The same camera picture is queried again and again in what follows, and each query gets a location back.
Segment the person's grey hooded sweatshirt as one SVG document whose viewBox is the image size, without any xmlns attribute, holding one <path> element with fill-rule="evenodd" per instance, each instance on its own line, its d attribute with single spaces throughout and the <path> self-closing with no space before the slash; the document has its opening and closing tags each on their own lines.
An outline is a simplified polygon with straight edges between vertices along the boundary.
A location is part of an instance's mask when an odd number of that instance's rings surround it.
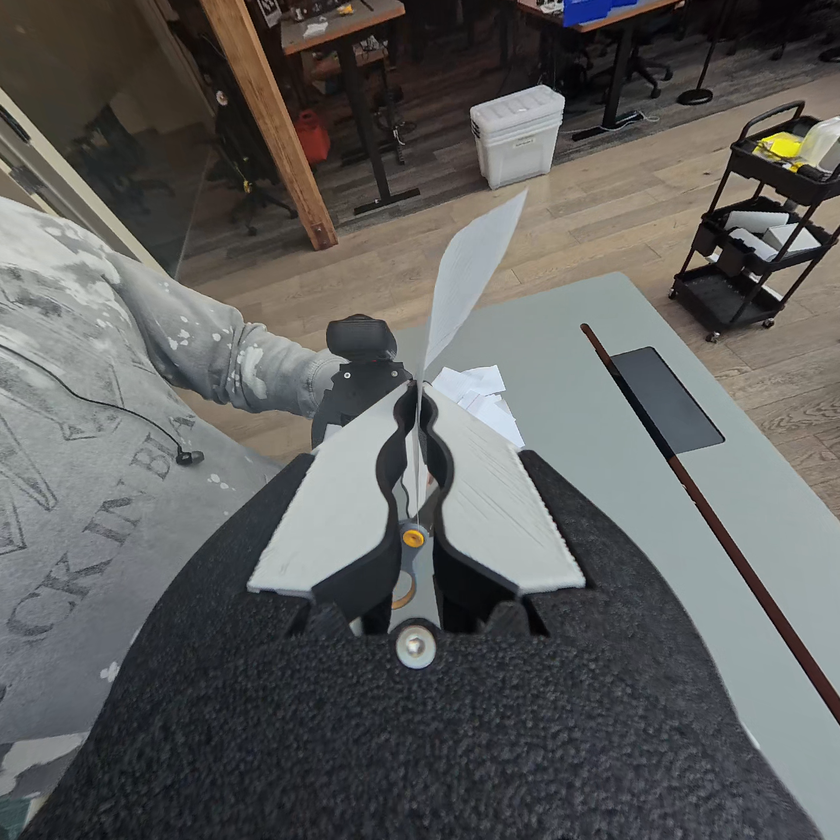
<svg viewBox="0 0 840 840">
<path fill-rule="evenodd" d="M 47 795 L 194 552 L 279 471 L 152 364 L 110 248 L 2 199 L 2 800 Z"/>
</svg>

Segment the lined paper sheet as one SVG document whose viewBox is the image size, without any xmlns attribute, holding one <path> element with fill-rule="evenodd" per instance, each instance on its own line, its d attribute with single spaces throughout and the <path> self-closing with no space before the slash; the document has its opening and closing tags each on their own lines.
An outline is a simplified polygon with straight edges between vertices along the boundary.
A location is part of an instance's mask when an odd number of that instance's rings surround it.
<svg viewBox="0 0 840 840">
<path fill-rule="evenodd" d="M 528 190 L 462 228 L 450 240 L 437 269 L 432 308 L 414 366 L 416 420 L 427 369 L 449 346 L 484 294 L 515 233 Z"/>
</svg>

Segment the glass door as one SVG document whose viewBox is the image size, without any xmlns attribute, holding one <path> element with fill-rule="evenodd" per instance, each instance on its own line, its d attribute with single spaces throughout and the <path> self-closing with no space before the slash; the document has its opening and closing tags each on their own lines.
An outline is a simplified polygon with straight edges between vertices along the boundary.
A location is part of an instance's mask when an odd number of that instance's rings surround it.
<svg viewBox="0 0 840 840">
<path fill-rule="evenodd" d="M 214 160 L 179 19 L 175 2 L 1 2 L 2 92 L 178 280 Z"/>
</svg>

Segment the blue plastic tray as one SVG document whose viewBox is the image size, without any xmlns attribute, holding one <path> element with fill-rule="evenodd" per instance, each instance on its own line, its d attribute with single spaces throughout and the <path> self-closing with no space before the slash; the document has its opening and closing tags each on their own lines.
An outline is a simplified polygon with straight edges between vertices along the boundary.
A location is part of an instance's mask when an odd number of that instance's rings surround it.
<svg viewBox="0 0 840 840">
<path fill-rule="evenodd" d="M 681 4 L 682 1 L 565 1 L 562 26 L 588 33 Z"/>
</svg>

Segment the white plastic bottle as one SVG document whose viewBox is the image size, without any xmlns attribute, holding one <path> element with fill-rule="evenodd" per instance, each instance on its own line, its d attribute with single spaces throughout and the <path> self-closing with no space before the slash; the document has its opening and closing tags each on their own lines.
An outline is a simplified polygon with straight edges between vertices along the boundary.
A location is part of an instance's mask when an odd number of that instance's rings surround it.
<svg viewBox="0 0 840 840">
<path fill-rule="evenodd" d="M 839 164 L 839 116 L 818 122 L 803 139 L 799 160 L 832 174 Z"/>
</svg>

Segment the grey standing desk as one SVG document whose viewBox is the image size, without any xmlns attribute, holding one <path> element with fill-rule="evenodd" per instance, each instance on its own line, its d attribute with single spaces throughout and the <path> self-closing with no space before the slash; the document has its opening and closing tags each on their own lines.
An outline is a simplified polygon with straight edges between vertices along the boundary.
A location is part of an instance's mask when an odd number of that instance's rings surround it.
<svg viewBox="0 0 840 840">
<path fill-rule="evenodd" d="M 402 192 L 391 190 L 382 159 L 381 142 L 375 136 L 371 105 L 363 90 L 361 70 L 354 52 L 354 46 L 373 35 L 378 27 L 402 18 L 405 15 L 404 5 L 397 1 L 352 1 L 351 5 L 353 13 L 346 17 L 340 16 L 337 8 L 329 10 L 325 14 L 325 29 L 313 35 L 306 35 L 308 26 L 314 23 L 313 18 L 281 24 L 280 42 L 286 58 L 318 48 L 333 49 L 338 57 L 345 93 L 377 187 L 377 197 L 373 201 L 353 210 L 353 215 L 359 217 L 413 200 L 421 193 L 415 187 Z"/>
</svg>

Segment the red gas can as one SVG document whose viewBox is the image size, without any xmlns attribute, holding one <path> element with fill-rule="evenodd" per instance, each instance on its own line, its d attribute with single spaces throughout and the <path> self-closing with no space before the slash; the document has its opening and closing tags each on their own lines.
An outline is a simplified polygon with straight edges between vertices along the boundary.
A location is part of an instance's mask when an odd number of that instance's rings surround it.
<svg viewBox="0 0 840 840">
<path fill-rule="evenodd" d="M 318 114 L 305 109 L 293 123 L 303 153 L 310 166 L 317 166 L 329 158 L 331 140 Z"/>
</svg>

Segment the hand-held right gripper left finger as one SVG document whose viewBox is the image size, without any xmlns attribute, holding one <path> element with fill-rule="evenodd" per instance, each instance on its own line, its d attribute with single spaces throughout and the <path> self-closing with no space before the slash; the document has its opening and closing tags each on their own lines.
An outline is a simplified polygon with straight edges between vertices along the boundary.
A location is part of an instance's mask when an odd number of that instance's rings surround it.
<svg viewBox="0 0 840 840">
<path fill-rule="evenodd" d="M 407 465 L 417 385 L 385 395 L 316 447 L 247 582 L 249 593 L 335 605 L 388 627 L 402 568 L 394 488 Z"/>
</svg>

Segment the grey orange scissors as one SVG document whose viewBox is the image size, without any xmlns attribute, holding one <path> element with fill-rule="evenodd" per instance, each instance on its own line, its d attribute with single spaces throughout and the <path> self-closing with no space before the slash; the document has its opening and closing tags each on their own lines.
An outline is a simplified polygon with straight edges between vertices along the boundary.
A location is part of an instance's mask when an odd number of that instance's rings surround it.
<svg viewBox="0 0 840 840">
<path fill-rule="evenodd" d="M 406 469 L 394 487 L 402 554 L 392 592 L 391 631 L 415 619 L 440 625 L 432 537 L 437 484 L 424 461 L 415 458 L 412 450 L 412 445 L 407 444 Z"/>
</svg>

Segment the white lidded storage bins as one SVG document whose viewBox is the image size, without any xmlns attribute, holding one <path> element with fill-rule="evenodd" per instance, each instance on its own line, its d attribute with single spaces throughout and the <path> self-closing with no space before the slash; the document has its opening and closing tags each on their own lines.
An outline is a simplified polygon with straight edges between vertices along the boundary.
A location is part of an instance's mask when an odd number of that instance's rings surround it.
<svg viewBox="0 0 840 840">
<path fill-rule="evenodd" d="M 470 109 L 479 170 L 491 190 L 550 172 L 564 105 L 561 93 L 538 85 Z"/>
</svg>

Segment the black office chair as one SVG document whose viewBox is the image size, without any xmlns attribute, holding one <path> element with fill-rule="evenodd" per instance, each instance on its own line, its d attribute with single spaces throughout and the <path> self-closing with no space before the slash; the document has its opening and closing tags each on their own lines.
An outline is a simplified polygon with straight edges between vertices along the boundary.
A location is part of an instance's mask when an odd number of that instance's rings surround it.
<svg viewBox="0 0 840 840">
<path fill-rule="evenodd" d="M 640 77 L 650 86 L 649 97 L 657 99 L 661 95 L 659 82 L 667 82 L 673 78 L 673 70 L 667 64 L 659 61 L 652 61 L 641 56 L 641 48 L 652 45 L 657 36 L 662 32 L 661 28 L 650 25 L 641 27 L 634 31 L 632 48 L 627 60 L 625 71 L 625 83 L 634 77 Z M 601 56 L 606 56 L 609 48 L 618 47 L 621 39 L 621 32 L 618 28 L 604 28 L 600 34 L 595 36 L 596 44 L 602 47 Z M 610 90 L 613 71 L 611 69 L 599 70 L 590 75 L 592 88 L 598 88 L 600 97 L 596 100 L 600 104 L 606 104 Z"/>
<path fill-rule="evenodd" d="M 201 50 L 196 54 L 196 62 L 217 103 L 217 147 L 234 188 L 243 194 L 232 209 L 231 220 L 236 223 L 243 215 L 247 236 L 255 237 L 258 229 L 254 219 L 259 209 L 273 205 L 285 211 L 290 219 L 298 218 L 298 211 L 262 185 L 266 182 L 269 186 L 279 187 L 282 180 L 220 45 L 215 37 L 206 34 L 199 36 L 198 43 Z"/>
</svg>

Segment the wooden support post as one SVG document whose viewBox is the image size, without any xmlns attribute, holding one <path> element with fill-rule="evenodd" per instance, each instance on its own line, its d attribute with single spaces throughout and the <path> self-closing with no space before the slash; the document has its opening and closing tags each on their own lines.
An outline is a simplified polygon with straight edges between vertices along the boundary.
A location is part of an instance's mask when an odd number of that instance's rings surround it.
<svg viewBox="0 0 840 840">
<path fill-rule="evenodd" d="M 287 105 L 244 1 L 202 1 L 269 154 L 315 250 L 338 244 Z"/>
</svg>

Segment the black round base stand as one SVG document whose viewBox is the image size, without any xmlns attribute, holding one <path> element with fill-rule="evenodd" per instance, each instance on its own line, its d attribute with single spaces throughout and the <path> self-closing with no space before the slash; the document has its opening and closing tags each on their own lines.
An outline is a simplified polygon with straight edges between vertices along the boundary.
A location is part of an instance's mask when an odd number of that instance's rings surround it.
<svg viewBox="0 0 840 840">
<path fill-rule="evenodd" d="M 700 74 L 694 87 L 682 91 L 677 97 L 677 103 L 684 107 L 697 107 L 706 104 L 713 99 L 713 91 L 706 87 L 707 73 L 711 64 L 711 59 L 716 51 L 718 42 L 720 40 L 723 29 L 725 28 L 732 9 L 736 5 L 736 1 L 723 1 L 716 23 L 711 32 L 710 43 L 707 49 L 705 59 L 703 61 Z"/>
</svg>

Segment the person's left forearm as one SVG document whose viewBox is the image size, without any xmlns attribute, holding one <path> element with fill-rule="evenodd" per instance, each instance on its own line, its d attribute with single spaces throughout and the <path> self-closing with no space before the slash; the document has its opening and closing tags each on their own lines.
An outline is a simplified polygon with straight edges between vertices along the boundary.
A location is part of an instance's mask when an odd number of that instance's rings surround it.
<svg viewBox="0 0 840 840">
<path fill-rule="evenodd" d="M 345 359 L 247 322 L 236 308 L 141 263 L 108 255 L 110 283 L 155 369 L 174 386 L 249 413 L 312 419 Z"/>
</svg>

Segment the cut lined paper piece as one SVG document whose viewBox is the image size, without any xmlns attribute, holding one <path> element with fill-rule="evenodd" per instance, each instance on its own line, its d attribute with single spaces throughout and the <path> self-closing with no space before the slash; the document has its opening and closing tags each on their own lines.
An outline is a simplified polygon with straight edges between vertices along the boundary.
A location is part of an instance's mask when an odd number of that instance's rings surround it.
<svg viewBox="0 0 840 840">
<path fill-rule="evenodd" d="M 455 403 L 470 393 L 495 396 L 506 390 L 497 365 L 467 371 L 454 371 L 445 366 L 433 380 L 432 387 Z"/>
<path fill-rule="evenodd" d="M 525 444 L 517 421 L 500 394 L 485 395 L 469 391 L 458 401 L 458 405 L 514 447 L 524 449 Z"/>
</svg>

